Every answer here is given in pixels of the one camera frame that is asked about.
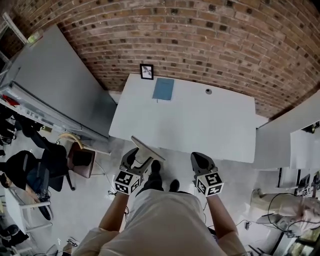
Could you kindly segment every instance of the red brick wall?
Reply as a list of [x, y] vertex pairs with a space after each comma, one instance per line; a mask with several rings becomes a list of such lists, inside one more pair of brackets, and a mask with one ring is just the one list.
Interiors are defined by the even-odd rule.
[[139, 64], [256, 99], [273, 117], [320, 80], [320, 18], [308, 0], [18, 0], [29, 36], [57, 23], [83, 62], [112, 91]]

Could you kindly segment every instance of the black shoe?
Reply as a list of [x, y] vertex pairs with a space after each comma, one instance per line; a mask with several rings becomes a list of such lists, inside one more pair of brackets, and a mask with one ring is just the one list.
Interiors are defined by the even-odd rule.
[[180, 182], [177, 179], [174, 179], [170, 184], [169, 192], [178, 192], [180, 188]]
[[161, 165], [160, 165], [159, 161], [154, 160], [151, 164], [151, 172], [158, 173], [158, 172], [160, 172], [160, 169], [161, 169]]

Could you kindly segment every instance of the picture frame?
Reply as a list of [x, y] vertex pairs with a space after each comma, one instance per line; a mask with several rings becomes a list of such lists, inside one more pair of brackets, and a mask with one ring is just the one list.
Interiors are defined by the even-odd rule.
[[140, 64], [141, 79], [153, 80], [154, 79], [154, 65]]

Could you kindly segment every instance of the white floor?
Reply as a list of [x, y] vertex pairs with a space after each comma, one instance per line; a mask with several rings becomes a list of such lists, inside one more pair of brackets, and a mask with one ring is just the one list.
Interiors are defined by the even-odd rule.
[[[55, 132], [41, 131], [41, 134], [54, 143], [58, 137]], [[71, 143], [65, 141], [62, 141], [62, 143], [69, 150]], [[70, 171], [72, 184], [76, 187], [75, 191], [71, 191], [66, 179], [64, 179], [61, 192], [50, 190], [51, 210], [53, 213], [51, 222], [53, 225], [32, 233], [32, 241], [36, 245], [35, 253], [44, 253], [53, 244], [56, 244], [58, 249], [61, 250], [68, 237], [81, 241], [90, 229], [99, 224], [114, 197], [109, 195], [108, 191], [114, 191], [113, 179], [119, 171], [121, 157], [132, 149], [134, 144], [131, 141], [111, 138], [109, 146], [112, 150], [111, 155], [98, 153], [92, 172], [97, 174], [104, 171], [106, 176], [92, 176], [86, 179]], [[21, 150], [28, 150], [35, 157], [41, 158], [43, 151], [21, 132], [17, 133], [16, 140], [10, 146], [7, 146], [5, 150], [6, 156], [3, 160]], [[203, 207], [205, 207], [205, 197], [194, 189], [192, 182], [194, 174], [191, 167], [190, 154], [167, 149], [157, 149], [157, 151], [166, 159], [161, 171], [164, 190], [168, 190], [169, 184], [173, 179], [178, 179], [180, 181], [180, 190], [196, 195]], [[253, 188], [257, 187], [262, 188], [263, 191], [275, 193], [274, 188], [278, 182], [278, 173], [274, 171], [257, 171], [251, 167], [251, 164], [246, 163], [226, 160], [215, 160], [214, 162], [225, 182], [220, 198], [234, 222], [238, 224], [242, 220], [256, 221], [261, 215], [265, 214], [265, 212], [250, 209], [251, 193]], [[129, 209], [138, 190], [129, 198]], [[204, 210], [204, 214], [206, 216], [206, 225], [209, 227], [213, 222], [208, 207]], [[32, 216], [39, 224], [47, 222], [38, 209], [33, 211]], [[280, 235], [278, 230], [256, 223], [252, 223], [249, 230], [245, 230], [244, 222], [237, 227], [244, 246], [259, 247], [265, 252], [273, 248]]]

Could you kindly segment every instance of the brown chair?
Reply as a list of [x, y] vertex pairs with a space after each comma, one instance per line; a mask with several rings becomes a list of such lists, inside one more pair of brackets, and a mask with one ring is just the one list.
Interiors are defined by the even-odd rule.
[[[88, 162], [88, 165], [74, 165], [74, 156], [77, 152], [82, 152], [86, 154], [91, 154], [91, 161]], [[81, 149], [77, 142], [72, 144], [72, 147], [69, 151], [68, 158], [67, 158], [67, 166], [70, 170], [74, 171], [76, 174], [81, 175], [87, 179], [90, 178], [92, 169], [94, 167], [96, 152], [88, 149]]]

